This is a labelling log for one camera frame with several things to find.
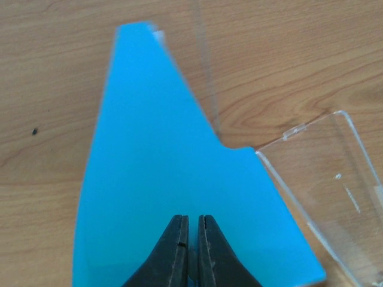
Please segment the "blue metronome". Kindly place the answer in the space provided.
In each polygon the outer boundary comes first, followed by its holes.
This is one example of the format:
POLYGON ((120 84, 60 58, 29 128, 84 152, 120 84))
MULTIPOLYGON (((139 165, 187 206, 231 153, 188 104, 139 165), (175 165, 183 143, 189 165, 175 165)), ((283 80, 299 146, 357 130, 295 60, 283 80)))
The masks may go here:
POLYGON ((117 28, 84 175, 74 286, 121 286, 174 215, 212 215, 263 286, 322 282, 317 260, 251 148, 216 137, 149 22, 117 28))

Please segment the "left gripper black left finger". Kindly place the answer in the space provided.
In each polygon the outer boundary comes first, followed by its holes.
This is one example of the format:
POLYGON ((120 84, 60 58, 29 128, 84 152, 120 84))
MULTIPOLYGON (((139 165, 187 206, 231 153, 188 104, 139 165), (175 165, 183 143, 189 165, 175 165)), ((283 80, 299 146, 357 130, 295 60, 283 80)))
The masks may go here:
POLYGON ((189 218, 175 215, 145 262, 123 284, 128 287, 188 285, 189 218))

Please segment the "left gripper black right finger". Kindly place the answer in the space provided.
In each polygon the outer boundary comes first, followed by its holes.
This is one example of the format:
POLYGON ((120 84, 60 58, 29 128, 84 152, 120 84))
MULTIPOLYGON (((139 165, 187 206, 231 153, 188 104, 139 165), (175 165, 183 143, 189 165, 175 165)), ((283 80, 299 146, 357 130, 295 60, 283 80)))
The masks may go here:
POLYGON ((213 216, 199 217, 197 242, 199 286, 261 286, 235 255, 213 216))

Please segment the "clear plastic metronome cover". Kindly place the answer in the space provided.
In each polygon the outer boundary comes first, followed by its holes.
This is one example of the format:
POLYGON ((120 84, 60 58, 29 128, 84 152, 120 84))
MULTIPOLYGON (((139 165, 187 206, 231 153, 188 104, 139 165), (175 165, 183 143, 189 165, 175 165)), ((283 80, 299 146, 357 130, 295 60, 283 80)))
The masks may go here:
POLYGON ((218 137, 254 148, 327 286, 381 286, 382 2, 191 4, 218 137))

